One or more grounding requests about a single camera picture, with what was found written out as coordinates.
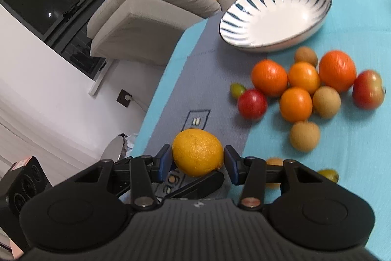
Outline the yellow lemon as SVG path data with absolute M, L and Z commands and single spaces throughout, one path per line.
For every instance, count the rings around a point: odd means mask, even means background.
M 205 130 L 183 130 L 176 135 L 171 147 L 178 169 L 192 178 L 205 176 L 223 166 L 223 145 L 216 136 Z

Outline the small orange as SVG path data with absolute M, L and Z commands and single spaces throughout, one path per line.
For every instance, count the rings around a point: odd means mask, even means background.
M 288 72 L 288 81 L 291 87 L 300 87 L 313 95 L 321 85 L 320 76 L 310 63 L 297 62 Z
M 312 98 L 306 90 L 291 87 L 281 95 L 279 110 L 282 117 L 290 123 L 307 121 L 313 110 Z

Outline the small green fruit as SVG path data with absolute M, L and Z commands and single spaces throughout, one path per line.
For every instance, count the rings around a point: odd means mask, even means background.
M 246 90 L 247 88 L 240 83 L 231 83 L 230 85 L 230 94 L 234 99 L 238 99 Z

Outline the large orange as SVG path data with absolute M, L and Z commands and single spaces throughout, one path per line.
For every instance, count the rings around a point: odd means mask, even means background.
M 340 50 L 324 54 L 318 69 L 322 83 L 339 93 L 348 91 L 357 77 L 355 63 L 348 54 Z
M 279 97 L 288 87 L 288 74 L 278 63 L 261 60 L 252 69 L 250 78 L 254 87 L 268 97 Z

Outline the brown kiwi top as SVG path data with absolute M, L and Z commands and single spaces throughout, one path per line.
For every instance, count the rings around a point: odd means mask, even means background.
M 310 47 L 301 46 L 295 51 L 294 62 L 307 62 L 316 68 L 318 65 L 318 57 L 315 51 Z

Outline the brown kiwi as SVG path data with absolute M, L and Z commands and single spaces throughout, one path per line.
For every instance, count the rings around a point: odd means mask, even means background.
M 312 98 L 315 112 L 324 119 L 331 119 L 341 108 L 339 93 L 329 86 L 320 87 Z
M 315 51 L 310 47 L 301 46 L 295 51 L 294 62 L 307 62 L 316 68 L 318 65 L 318 57 Z
M 290 130 L 290 144 L 300 152 L 311 152 L 319 143 L 320 129 L 310 121 L 298 121 Z

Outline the red apple small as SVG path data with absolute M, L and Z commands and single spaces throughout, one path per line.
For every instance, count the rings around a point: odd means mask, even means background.
M 260 120 L 268 109 L 266 96 L 256 89 L 246 90 L 237 100 L 240 115 L 248 120 Z

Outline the grey sofa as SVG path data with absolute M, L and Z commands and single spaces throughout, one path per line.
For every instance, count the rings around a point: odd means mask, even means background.
M 104 0 L 87 24 L 90 54 L 165 66 L 187 28 L 236 0 Z

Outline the blue grey tablecloth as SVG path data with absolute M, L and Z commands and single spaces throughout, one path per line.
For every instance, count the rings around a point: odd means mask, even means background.
M 390 0 L 332 0 L 325 24 L 305 42 L 318 64 L 294 49 L 252 54 L 224 42 L 220 17 L 188 28 L 154 94 L 133 154 L 174 144 L 180 165 L 199 172 L 192 153 L 230 144 L 244 156 L 295 158 L 333 169 L 376 216 L 369 249 L 390 259 L 390 100 L 358 108 L 350 90 L 361 71 L 390 87 Z

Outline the red apple large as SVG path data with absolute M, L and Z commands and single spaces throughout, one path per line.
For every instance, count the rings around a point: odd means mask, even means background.
M 364 110 L 375 110 L 384 102 L 386 90 L 377 71 L 367 69 L 361 72 L 353 85 L 354 104 Z

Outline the white blue striped bowl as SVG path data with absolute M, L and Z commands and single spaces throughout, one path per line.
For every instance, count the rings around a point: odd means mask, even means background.
M 221 38 L 245 52 L 300 44 L 324 24 L 332 0 L 236 0 L 219 23 Z

